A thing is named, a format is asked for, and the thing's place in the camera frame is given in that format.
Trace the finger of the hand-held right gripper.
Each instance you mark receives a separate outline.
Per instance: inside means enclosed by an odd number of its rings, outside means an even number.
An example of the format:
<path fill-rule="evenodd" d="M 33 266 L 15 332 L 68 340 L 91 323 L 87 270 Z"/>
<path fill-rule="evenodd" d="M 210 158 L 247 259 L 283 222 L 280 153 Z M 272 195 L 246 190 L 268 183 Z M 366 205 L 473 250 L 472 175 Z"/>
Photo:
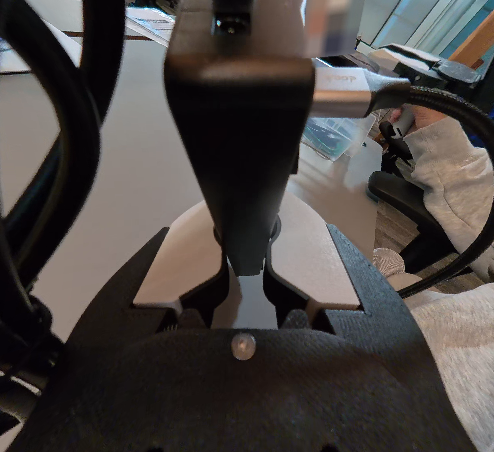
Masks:
<path fill-rule="evenodd" d="M 368 57 L 381 68 L 396 74 L 426 73 L 442 63 L 441 57 L 400 44 L 385 45 Z"/>

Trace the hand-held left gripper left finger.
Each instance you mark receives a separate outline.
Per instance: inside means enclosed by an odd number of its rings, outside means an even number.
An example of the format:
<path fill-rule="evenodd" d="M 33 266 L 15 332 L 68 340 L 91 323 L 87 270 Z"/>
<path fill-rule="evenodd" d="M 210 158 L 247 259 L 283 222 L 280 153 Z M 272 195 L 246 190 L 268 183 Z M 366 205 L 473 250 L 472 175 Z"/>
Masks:
<path fill-rule="evenodd" d="M 166 232 L 133 300 L 135 307 L 214 309 L 229 290 L 227 258 L 205 201 Z"/>

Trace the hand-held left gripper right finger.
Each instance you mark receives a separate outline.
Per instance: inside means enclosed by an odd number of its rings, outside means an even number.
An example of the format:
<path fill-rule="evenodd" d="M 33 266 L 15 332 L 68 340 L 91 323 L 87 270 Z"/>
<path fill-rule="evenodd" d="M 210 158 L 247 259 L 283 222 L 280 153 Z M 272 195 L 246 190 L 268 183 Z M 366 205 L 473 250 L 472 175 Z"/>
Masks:
<path fill-rule="evenodd" d="M 328 225 L 285 192 L 264 265 L 264 292 L 277 309 L 357 310 L 361 304 Z"/>

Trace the clear plastic storage bin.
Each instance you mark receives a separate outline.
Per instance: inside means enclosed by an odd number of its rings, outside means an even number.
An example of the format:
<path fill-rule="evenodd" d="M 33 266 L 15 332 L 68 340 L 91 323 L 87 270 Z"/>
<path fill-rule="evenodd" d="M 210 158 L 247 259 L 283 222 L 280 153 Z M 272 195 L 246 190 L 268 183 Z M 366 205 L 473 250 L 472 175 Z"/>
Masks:
<path fill-rule="evenodd" d="M 374 113 L 362 119 L 310 117 L 301 142 L 332 162 L 342 155 L 353 157 L 359 153 L 376 120 Z"/>

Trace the person's right forearm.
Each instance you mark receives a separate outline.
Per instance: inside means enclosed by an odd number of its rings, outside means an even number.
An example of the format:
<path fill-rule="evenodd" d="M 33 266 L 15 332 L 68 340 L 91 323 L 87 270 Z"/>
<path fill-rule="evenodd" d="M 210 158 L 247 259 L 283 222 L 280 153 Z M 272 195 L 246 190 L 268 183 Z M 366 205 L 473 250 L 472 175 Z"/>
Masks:
<path fill-rule="evenodd" d="M 424 189 L 424 205 L 458 254 L 482 231 L 493 200 L 493 168 L 487 151 L 468 140 L 451 117 L 404 137 Z"/>

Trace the person's right hand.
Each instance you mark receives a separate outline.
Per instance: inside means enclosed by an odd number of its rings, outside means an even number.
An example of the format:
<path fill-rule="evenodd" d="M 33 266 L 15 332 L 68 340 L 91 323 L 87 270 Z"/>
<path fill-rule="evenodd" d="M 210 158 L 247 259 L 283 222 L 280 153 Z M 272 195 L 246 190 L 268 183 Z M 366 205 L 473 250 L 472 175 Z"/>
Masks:
<path fill-rule="evenodd" d="M 441 112 L 431 110 L 422 106 L 412 105 L 411 111 L 414 115 L 414 128 L 419 130 L 445 119 L 447 116 Z"/>

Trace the striped grey cloth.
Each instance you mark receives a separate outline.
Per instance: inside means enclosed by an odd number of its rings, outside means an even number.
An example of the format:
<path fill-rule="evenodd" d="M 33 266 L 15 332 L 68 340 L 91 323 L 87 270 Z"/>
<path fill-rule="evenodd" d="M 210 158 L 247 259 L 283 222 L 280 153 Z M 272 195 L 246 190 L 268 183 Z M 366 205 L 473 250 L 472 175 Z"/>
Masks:
<path fill-rule="evenodd" d="M 403 258 L 395 251 L 388 248 L 375 248 L 373 251 L 373 266 L 386 279 L 394 275 L 405 274 Z"/>

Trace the person's beige pants leg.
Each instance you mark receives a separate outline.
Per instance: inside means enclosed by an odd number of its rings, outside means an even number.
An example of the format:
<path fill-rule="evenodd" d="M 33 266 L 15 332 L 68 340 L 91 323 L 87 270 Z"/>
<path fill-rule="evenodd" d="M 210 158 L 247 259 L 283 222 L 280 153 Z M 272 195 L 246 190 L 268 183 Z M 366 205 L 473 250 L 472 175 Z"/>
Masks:
<path fill-rule="evenodd" d="M 410 285 L 421 281 L 422 279 L 414 274 L 398 273 L 387 277 L 386 280 L 394 288 L 396 292 L 399 292 L 405 288 L 408 288 Z M 433 287 L 426 289 L 420 293 L 416 293 L 415 295 L 421 295 L 421 296 L 424 295 L 425 297 L 431 296 L 434 298 L 434 297 L 442 297 L 445 296 L 446 294 L 440 292 L 438 289 Z"/>

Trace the black office chair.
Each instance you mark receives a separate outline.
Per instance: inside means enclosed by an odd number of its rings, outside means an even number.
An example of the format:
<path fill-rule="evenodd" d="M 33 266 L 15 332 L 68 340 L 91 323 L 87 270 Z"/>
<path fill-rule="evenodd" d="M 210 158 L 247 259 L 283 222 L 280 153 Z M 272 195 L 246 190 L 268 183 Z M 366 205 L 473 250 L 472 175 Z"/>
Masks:
<path fill-rule="evenodd" d="M 413 179 L 409 182 L 402 177 L 377 171 L 371 175 L 368 189 L 417 225 L 418 235 L 399 253 L 407 273 L 416 274 L 457 253 L 442 227 L 425 208 L 424 189 Z"/>

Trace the printed paper sheets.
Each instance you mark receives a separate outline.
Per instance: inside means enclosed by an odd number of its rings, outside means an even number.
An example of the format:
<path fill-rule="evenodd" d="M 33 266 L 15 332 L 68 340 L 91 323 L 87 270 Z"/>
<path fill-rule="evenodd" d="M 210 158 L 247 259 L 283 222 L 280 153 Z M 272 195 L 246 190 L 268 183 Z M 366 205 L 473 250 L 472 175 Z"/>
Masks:
<path fill-rule="evenodd" d="M 126 27 L 147 39 L 168 47 L 175 24 L 175 16 L 157 8 L 128 6 Z"/>

